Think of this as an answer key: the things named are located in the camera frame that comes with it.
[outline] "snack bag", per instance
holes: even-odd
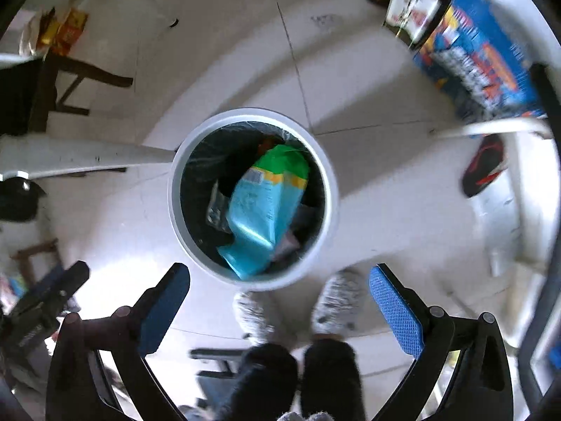
[[[441,0],[390,0],[384,25],[409,47],[419,42]]]
[[[306,188],[309,167],[294,147],[277,145],[239,180],[226,215],[233,244],[218,247],[242,280],[269,265]]]
[[[523,53],[484,0],[453,0],[414,61],[465,123],[543,116]]]

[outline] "furniture leg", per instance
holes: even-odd
[[[72,85],[69,87],[68,90],[63,95],[62,99],[68,98],[68,95],[72,93],[72,91],[78,86],[78,84],[84,79],[93,79],[98,82],[107,83],[114,87],[123,87],[127,88],[133,85],[133,78],[132,77],[124,77],[122,75],[116,75],[108,73],[107,71],[98,68],[97,66],[90,65],[85,61],[76,60],[74,58],[63,57],[56,54],[47,54],[51,58],[54,58],[54,65],[57,67],[59,71],[64,71],[66,73],[76,74],[78,78],[74,80]]]
[[[64,92],[62,97],[57,101],[55,105],[55,110],[57,112],[66,112],[68,114],[78,114],[78,115],[90,115],[90,110],[85,108],[77,108],[75,106],[68,106],[65,105],[65,101],[68,97],[72,94],[72,92],[76,89],[78,85],[83,81],[83,77],[78,76],[74,81],[70,84],[68,89]]]

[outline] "person's foot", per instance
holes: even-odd
[[[365,285],[364,277],[351,269],[332,275],[313,308],[312,333],[316,336],[347,336],[354,330]]]
[[[247,291],[234,296],[234,315],[253,346],[276,343],[291,350],[296,336],[284,324],[280,311],[266,291]]]

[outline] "white trash can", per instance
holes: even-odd
[[[207,223],[212,187],[230,155],[266,136],[281,137],[302,150],[310,175],[302,201],[315,213],[301,239],[301,248],[249,280],[242,281],[218,254],[231,234]],[[183,248],[205,271],[241,289],[281,288],[309,272],[337,225],[339,190],[333,167],[322,147],[294,120],[267,109],[242,108],[222,112],[201,123],[181,144],[173,160],[168,185],[169,214]]]

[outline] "white floor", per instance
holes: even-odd
[[[124,0],[87,0],[90,19],[72,55],[132,75],[135,83],[129,90],[84,83],[72,100],[92,114],[52,113],[50,134],[175,149],[219,111],[274,109],[316,135],[342,196],[333,243],[308,277],[275,293],[303,338],[322,283],[351,265],[366,274],[385,262],[428,305],[452,314],[461,311],[442,285],[478,313],[498,309],[504,280],[489,277],[484,243],[459,188],[479,142],[428,137],[434,125],[454,122],[452,105],[381,26],[381,9],[365,0],[159,1],[180,19],[177,27],[161,26]],[[82,317],[132,304],[175,261],[189,266],[191,291],[149,362],[174,402],[192,404],[201,364],[189,360],[189,349],[248,343],[231,311],[235,289],[205,274],[176,240],[168,169],[43,185],[63,260],[82,259],[92,269],[78,294]],[[373,301],[361,322],[349,342],[373,416],[411,360]]]

